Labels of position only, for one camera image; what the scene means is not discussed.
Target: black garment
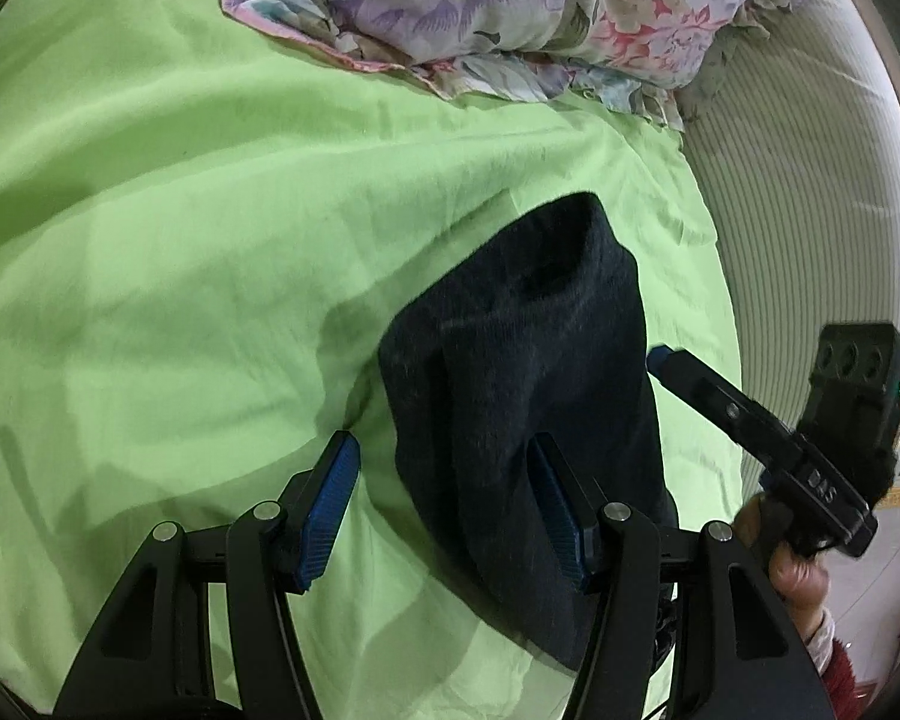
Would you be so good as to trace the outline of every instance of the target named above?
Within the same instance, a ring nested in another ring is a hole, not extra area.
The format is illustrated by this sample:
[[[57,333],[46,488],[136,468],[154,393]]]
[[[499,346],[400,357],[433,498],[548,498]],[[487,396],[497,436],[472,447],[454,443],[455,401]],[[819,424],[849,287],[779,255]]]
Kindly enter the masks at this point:
[[[595,596],[560,576],[527,476],[547,431],[610,500],[676,525],[634,257],[600,201],[519,218],[410,303],[379,360],[396,467],[437,543],[541,649],[577,667]]]

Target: black cable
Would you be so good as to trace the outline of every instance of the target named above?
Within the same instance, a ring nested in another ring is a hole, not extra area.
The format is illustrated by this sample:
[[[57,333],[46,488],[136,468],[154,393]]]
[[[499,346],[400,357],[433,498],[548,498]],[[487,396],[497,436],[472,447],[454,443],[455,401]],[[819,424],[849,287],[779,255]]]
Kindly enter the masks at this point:
[[[664,701],[663,704],[660,704],[659,707],[657,707],[656,709],[653,710],[653,712],[651,712],[646,717],[644,717],[643,720],[650,720],[650,718],[654,717],[656,714],[658,714],[658,712],[661,712],[663,709],[666,709],[666,707],[667,707],[667,702]]]

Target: finger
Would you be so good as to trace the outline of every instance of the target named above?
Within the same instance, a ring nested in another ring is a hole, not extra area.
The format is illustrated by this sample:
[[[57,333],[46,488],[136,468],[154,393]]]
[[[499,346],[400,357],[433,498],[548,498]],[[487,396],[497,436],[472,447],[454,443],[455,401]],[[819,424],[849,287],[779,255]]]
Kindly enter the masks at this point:
[[[746,548],[749,548],[756,541],[760,535],[759,495],[754,495],[744,505],[744,508],[737,512],[736,517],[733,519],[733,531],[736,533],[737,538],[743,541]]]
[[[823,603],[830,589],[830,575],[821,562],[794,555],[783,543],[770,558],[770,583],[787,603],[790,618],[804,641],[823,622]]]

